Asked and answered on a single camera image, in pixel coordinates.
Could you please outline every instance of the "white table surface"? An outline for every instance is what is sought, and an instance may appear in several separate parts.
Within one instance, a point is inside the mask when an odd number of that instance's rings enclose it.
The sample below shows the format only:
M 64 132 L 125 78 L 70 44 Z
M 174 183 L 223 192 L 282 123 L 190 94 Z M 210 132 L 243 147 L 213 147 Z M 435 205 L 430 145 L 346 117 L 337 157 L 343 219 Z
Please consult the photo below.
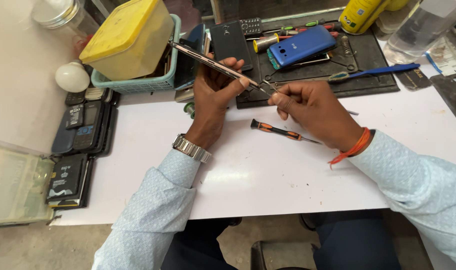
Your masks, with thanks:
M 425 58 L 417 63 L 428 76 L 439 73 Z M 376 128 L 419 154 L 456 164 L 456 118 L 434 87 L 341 98 L 361 126 Z M 88 207 L 59 211 L 52 225 L 112 224 L 140 186 L 148 168 L 157 167 L 178 133 L 192 123 L 174 92 L 126 96 L 122 101 L 111 154 L 93 171 Z M 344 160 L 330 170 L 336 151 L 306 141 L 251 130 L 255 118 L 310 137 L 275 107 L 236 109 L 226 114 L 223 134 L 210 148 L 193 187 L 190 219 L 258 216 L 386 208 L 374 181 Z

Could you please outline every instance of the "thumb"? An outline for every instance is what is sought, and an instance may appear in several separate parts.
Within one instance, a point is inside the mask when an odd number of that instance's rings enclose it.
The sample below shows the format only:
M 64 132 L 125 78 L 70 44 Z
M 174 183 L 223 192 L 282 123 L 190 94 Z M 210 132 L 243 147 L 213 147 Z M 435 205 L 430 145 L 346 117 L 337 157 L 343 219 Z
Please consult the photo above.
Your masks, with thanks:
M 241 77 L 237 80 L 229 83 L 225 88 L 221 89 L 217 93 L 222 96 L 222 99 L 226 102 L 230 101 L 235 96 L 241 94 L 249 85 L 248 78 Z
M 303 105 L 298 104 L 294 99 L 285 94 L 274 93 L 271 96 L 271 100 L 280 110 L 291 114 L 295 118 L 298 118 L 303 114 Z

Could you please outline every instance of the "hand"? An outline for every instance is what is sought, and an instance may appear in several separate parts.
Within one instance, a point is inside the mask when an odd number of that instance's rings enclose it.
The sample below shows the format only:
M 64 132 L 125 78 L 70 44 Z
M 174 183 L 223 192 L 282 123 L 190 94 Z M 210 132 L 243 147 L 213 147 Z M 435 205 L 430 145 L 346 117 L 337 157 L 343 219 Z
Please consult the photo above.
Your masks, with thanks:
M 230 57 L 220 63 L 240 72 L 243 60 Z M 248 86 L 247 78 L 233 80 L 204 64 L 198 69 L 193 85 L 195 94 L 195 119 L 185 139 L 207 150 L 221 136 L 228 102 Z
M 287 83 L 278 90 L 280 93 L 273 93 L 268 104 L 278 106 L 281 119 L 286 120 L 288 114 L 291 115 L 328 147 L 346 152 L 361 138 L 363 128 L 341 105 L 327 82 Z

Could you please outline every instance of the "green solder spool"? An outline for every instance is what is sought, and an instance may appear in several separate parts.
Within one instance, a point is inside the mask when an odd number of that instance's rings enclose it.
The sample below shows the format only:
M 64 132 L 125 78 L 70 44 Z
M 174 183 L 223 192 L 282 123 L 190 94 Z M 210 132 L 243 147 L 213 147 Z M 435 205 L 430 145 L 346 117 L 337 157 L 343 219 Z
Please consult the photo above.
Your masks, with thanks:
M 185 107 L 183 108 L 184 112 L 190 114 L 191 119 L 195 119 L 195 102 L 188 102 L 186 103 Z

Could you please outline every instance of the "metal watch strap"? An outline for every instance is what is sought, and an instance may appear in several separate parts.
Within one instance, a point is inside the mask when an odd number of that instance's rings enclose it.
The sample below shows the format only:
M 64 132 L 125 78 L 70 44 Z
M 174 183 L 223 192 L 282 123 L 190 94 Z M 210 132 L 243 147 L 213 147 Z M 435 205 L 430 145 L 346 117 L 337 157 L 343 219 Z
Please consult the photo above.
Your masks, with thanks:
M 185 139 L 185 133 L 178 134 L 171 146 L 173 149 L 180 150 L 183 154 L 187 154 L 199 162 L 206 163 L 211 157 L 211 154 L 207 150 Z

